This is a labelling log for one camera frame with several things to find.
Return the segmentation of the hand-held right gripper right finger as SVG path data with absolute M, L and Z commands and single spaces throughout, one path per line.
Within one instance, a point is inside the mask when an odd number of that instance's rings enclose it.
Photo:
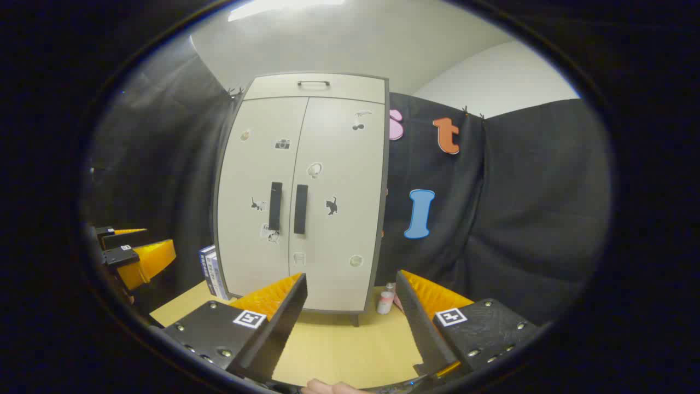
M 478 372 L 529 344 L 540 327 L 493 298 L 472 301 L 409 271 L 396 295 L 422 362 L 420 377 L 446 381 Z

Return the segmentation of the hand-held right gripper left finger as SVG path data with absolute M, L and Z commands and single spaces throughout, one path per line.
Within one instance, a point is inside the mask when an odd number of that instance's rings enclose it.
M 217 374 L 267 383 L 307 299 L 303 273 L 234 302 L 207 301 L 164 328 L 158 339 Z

